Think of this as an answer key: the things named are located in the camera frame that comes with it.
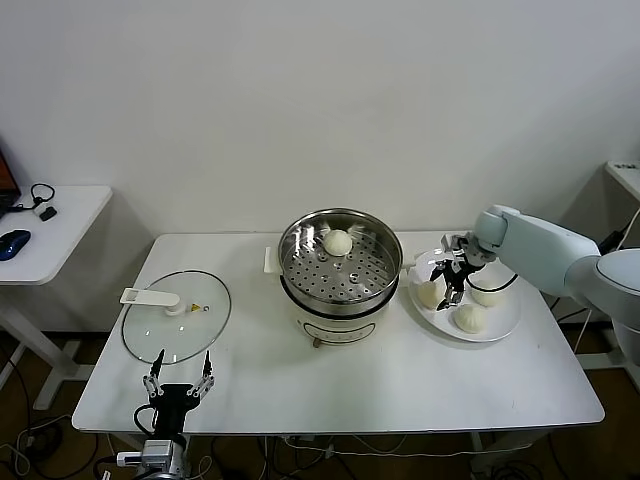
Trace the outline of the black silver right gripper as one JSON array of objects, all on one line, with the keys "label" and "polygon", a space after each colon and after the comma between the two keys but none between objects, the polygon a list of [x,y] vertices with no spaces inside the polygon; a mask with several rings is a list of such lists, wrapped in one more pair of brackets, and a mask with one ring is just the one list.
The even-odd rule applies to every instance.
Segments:
[{"label": "black silver right gripper", "polygon": [[437,311],[457,306],[463,298],[467,278],[496,259],[496,254],[483,249],[472,232],[445,234],[444,251],[447,258],[435,262],[429,277],[431,282],[445,277],[446,289]]}]

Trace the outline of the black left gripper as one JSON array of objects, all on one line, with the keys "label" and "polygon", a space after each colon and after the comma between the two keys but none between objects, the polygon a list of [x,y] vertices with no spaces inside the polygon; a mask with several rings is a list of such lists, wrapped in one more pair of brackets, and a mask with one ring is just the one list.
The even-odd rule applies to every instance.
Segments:
[{"label": "black left gripper", "polygon": [[165,350],[161,349],[142,382],[151,398],[149,403],[156,413],[152,437],[158,440],[177,440],[183,434],[187,413],[199,406],[200,398],[214,386],[215,377],[210,352],[207,351],[201,378],[193,386],[186,383],[161,386],[159,374],[164,354]]}]

